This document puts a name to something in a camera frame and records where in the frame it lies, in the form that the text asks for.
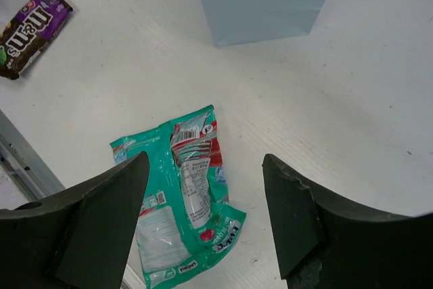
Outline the purple M&M's packet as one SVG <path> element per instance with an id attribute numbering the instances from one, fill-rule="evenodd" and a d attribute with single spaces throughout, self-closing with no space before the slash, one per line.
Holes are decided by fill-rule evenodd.
<path id="1" fill-rule="evenodd" d="M 72 14 L 66 0 L 30 0 L 1 33 L 1 76 L 16 80 L 51 44 Z"/>

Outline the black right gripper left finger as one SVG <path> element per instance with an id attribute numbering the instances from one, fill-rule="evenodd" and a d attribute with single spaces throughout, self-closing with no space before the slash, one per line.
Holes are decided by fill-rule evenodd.
<path id="1" fill-rule="evenodd" d="M 147 186 L 141 152 L 14 210 L 1 210 L 2 288 L 120 288 Z"/>

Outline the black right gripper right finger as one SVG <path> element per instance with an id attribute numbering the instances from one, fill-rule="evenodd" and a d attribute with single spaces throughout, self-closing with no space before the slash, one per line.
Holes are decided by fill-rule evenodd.
<path id="1" fill-rule="evenodd" d="M 341 196 L 278 157 L 263 160 L 279 274 L 288 288 L 431 288 L 432 215 Z"/>

